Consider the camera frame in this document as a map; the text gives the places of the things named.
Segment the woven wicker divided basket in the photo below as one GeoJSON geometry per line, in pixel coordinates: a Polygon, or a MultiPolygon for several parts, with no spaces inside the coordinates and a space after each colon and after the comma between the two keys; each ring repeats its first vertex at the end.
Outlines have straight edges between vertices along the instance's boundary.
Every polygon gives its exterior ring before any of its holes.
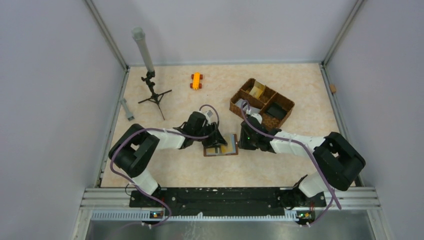
{"type": "Polygon", "coordinates": [[[240,99],[246,100],[250,106],[260,109],[259,115],[262,117],[262,124],[268,129],[280,128],[283,123],[289,118],[295,107],[294,101],[265,85],[265,90],[259,99],[249,95],[254,82],[254,78],[248,79],[237,92],[229,100],[229,110],[239,117],[242,117],[242,111],[235,103],[240,99]],[[271,103],[277,103],[287,111],[287,115],[283,120],[270,117],[265,113],[271,103]]]}

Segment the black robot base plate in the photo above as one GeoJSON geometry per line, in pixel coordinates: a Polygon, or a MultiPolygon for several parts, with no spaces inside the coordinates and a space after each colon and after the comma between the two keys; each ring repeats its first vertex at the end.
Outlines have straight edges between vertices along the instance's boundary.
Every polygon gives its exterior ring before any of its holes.
{"type": "Polygon", "coordinates": [[[131,208],[169,206],[173,217],[261,217],[282,216],[294,208],[312,210],[327,205],[323,193],[311,198],[300,190],[282,187],[162,187],[152,198],[137,190],[130,195],[131,208]]]}

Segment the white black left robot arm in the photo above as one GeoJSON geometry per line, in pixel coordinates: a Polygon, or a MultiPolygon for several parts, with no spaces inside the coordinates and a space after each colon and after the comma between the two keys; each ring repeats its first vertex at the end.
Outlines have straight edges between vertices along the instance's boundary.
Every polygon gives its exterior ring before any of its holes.
{"type": "Polygon", "coordinates": [[[125,172],[129,182],[143,192],[141,200],[149,207],[160,202],[159,184],[147,170],[158,150],[182,150],[193,142],[201,142],[204,148],[227,146],[219,131],[219,123],[212,122],[211,111],[194,111],[181,126],[171,129],[148,128],[135,123],[110,149],[108,157],[113,165],[125,172]]]}

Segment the aluminium frame rail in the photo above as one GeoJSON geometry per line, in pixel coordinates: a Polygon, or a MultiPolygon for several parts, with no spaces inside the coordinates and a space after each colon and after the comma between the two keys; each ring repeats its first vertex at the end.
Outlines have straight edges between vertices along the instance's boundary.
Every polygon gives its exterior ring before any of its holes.
{"type": "MultiPolygon", "coordinates": [[[[325,89],[329,97],[329,101],[333,110],[338,130],[340,134],[343,135],[346,140],[349,141],[350,135],[346,127],[337,96],[336,94],[331,94],[329,89],[329,84],[332,84],[332,81],[330,80],[328,71],[323,63],[319,64],[319,69],[323,78],[325,89]]],[[[382,209],[380,200],[377,195],[377,191],[374,187],[363,186],[360,177],[358,177],[354,181],[354,183],[356,184],[356,186],[350,187],[347,191],[336,191],[336,196],[341,204],[342,210],[375,211],[382,209]]]]}

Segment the orange toy car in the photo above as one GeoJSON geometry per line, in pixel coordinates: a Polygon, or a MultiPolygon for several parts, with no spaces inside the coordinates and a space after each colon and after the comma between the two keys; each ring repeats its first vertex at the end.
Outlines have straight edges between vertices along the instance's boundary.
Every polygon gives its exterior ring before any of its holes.
{"type": "Polygon", "coordinates": [[[195,72],[191,75],[192,82],[190,83],[190,88],[193,90],[199,90],[203,87],[201,80],[203,79],[203,75],[199,72],[195,72]]]}

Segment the small wooden block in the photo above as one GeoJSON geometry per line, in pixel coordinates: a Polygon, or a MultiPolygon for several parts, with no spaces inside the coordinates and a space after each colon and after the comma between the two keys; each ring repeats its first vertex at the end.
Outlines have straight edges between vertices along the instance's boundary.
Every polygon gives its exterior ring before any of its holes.
{"type": "Polygon", "coordinates": [[[337,88],[334,84],[331,83],[331,84],[328,85],[328,87],[329,87],[331,94],[335,94],[337,92],[337,88]]]}

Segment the grey metal bracket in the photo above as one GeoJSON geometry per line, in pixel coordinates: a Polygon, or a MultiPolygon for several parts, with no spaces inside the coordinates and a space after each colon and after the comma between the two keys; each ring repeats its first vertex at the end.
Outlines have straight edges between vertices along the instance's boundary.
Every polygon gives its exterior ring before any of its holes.
{"type": "Polygon", "coordinates": [[[135,117],[134,117],[134,114],[130,111],[128,105],[127,105],[127,100],[124,97],[122,97],[119,100],[119,102],[120,102],[121,106],[124,109],[125,117],[127,118],[127,120],[128,121],[133,121],[135,119],[135,117]]]}

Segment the brown leather card holder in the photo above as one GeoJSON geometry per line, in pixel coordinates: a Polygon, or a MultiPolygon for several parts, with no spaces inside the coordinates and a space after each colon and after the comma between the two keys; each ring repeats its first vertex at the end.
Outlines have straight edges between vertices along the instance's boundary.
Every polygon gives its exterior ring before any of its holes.
{"type": "Polygon", "coordinates": [[[238,138],[235,133],[229,133],[223,136],[227,145],[219,145],[203,149],[204,157],[224,157],[236,156],[239,154],[238,138]]]}

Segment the black card in basket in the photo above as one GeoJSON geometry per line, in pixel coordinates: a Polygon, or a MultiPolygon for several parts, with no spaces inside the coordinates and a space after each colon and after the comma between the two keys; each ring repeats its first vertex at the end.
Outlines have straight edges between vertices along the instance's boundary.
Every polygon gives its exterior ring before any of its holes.
{"type": "Polygon", "coordinates": [[[265,110],[265,114],[277,120],[283,120],[288,112],[276,102],[272,102],[265,110]]]}

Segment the black tripod with grey tube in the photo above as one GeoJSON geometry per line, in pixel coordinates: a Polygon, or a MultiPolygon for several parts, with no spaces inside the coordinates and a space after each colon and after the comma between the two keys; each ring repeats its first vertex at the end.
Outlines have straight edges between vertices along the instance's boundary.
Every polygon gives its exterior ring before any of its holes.
{"type": "Polygon", "coordinates": [[[164,97],[164,95],[171,93],[172,90],[170,89],[162,93],[155,92],[154,86],[156,84],[152,81],[152,79],[156,76],[156,72],[155,72],[155,67],[154,67],[154,64],[153,64],[153,61],[152,61],[152,58],[146,43],[146,34],[141,27],[135,27],[131,30],[131,35],[133,40],[137,44],[142,60],[144,62],[144,66],[147,70],[146,76],[141,77],[141,80],[145,82],[145,84],[147,85],[151,93],[151,96],[149,98],[139,101],[138,104],[142,104],[144,102],[151,102],[156,104],[162,116],[162,119],[165,120],[165,116],[160,107],[160,102],[162,101],[162,98],[164,97]]]}

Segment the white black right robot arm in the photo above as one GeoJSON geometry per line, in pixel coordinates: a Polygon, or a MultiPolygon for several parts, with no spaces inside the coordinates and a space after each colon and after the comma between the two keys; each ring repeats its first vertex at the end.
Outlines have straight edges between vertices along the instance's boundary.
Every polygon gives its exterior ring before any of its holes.
{"type": "Polygon", "coordinates": [[[248,115],[241,123],[239,147],[310,159],[316,172],[302,178],[294,187],[293,200],[299,206],[307,206],[315,195],[328,189],[348,190],[366,166],[365,159],[338,132],[318,137],[280,128],[267,130],[258,114],[248,115]]]}

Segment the gold credit card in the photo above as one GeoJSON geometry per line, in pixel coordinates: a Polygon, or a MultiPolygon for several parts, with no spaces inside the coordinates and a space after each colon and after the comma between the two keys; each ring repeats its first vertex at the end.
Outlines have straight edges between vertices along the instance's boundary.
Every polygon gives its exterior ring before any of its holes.
{"type": "Polygon", "coordinates": [[[253,96],[256,99],[259,99],[264,93],[266,86],[258,81],[255,81],[252,85],[252,88],[249,92],[249,95],[253,96]]]}
{"type": "Polygon", "coordinates": [[[221,153],[224,155],[234,155],[237,152],[236,138],[234,134],[224,136],[226,145],[221,146],[221,153]]]}

